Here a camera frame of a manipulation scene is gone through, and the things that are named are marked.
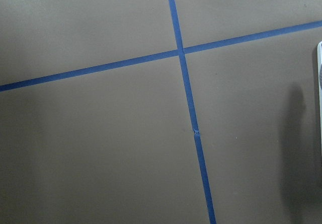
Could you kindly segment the white rectangular tray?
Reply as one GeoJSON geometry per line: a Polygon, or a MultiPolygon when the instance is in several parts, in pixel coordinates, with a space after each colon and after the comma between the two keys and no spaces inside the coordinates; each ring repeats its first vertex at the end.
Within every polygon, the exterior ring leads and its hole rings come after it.
{"type": "Polygon", "coordinates": [[[321,108],[321,44],[317,45],[317,78],[318,78],[318,95],[319,95],[319,106],[321,108]]]}

